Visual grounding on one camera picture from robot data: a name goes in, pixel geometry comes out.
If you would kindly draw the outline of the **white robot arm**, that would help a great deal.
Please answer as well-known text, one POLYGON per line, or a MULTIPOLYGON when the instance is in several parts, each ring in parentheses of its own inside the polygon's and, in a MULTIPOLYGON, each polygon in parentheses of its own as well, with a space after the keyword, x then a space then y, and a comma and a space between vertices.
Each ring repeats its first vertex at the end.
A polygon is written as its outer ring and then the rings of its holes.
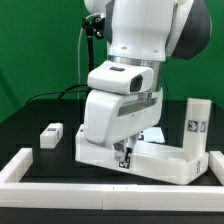
POLYGON ((138 134, 157 124, 163 89, 160 66, 168 57, 188 60, 207 46, 212 29, 205 0, 84 0, 105 21, 107 59, 88 75, 84 136, 113 147, 123 162, 138 134))

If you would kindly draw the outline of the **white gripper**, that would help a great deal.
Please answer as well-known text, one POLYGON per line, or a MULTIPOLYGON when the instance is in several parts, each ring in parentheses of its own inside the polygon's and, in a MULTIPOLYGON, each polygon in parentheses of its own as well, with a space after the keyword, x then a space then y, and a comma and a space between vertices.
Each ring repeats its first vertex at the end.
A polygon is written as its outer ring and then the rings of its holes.
POLYGON ((119 95, 92 90, 85 107, 86 140, 102 147, 115 143, 114 159, 124 161, 126 148, 128 153, 133 152, 138 133, 159 122, 162 98, 163 89, 153 92, 149 101, 140 101, 139 94, 119 95))

